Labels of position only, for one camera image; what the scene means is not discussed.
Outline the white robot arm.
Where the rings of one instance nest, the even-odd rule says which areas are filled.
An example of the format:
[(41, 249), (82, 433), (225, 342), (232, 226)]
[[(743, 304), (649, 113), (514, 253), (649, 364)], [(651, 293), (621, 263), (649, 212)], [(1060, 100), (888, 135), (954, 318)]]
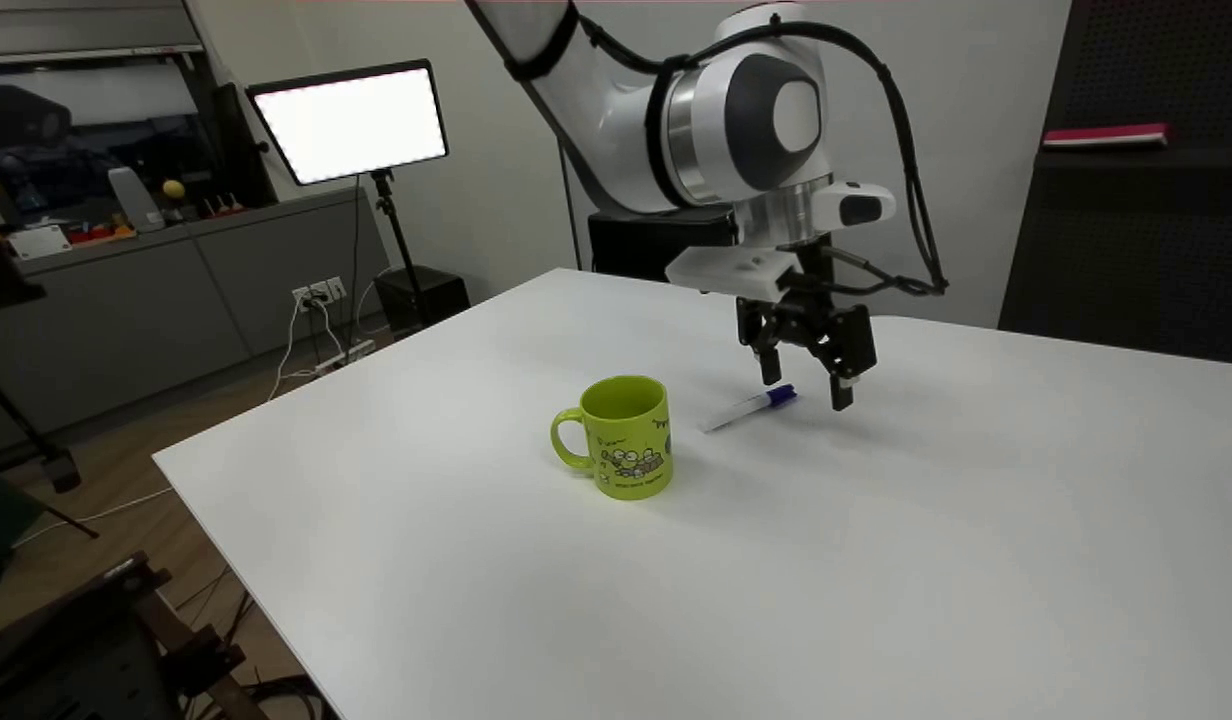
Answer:
[(795, 343), (829, 372), (831, 410), (850, 410), (876, 342), (859, 288), (831, 273), (831, 236), (894, 221), (898, 195), (829, 160), (816, 41), (846, 32), (802, 6), (757, 6), (711, 48), (649, 59), (581, 0), (463, 6), (604, 212), (734, 221), (726, 246), (677, 253), (666, 276), (737, 300), (764, 385), (785, 381), (780, 347)]

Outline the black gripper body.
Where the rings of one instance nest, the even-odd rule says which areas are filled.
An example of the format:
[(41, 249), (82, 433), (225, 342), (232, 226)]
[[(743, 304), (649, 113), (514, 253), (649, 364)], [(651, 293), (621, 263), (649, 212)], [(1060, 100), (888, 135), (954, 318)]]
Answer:
[(742, 342), (802, 343), (808, 352), (867, 358), (874, 323), (863, 304), (835, 304), (831, 286), (808, 273), (780, 276), (780, 300), (737, 304)]

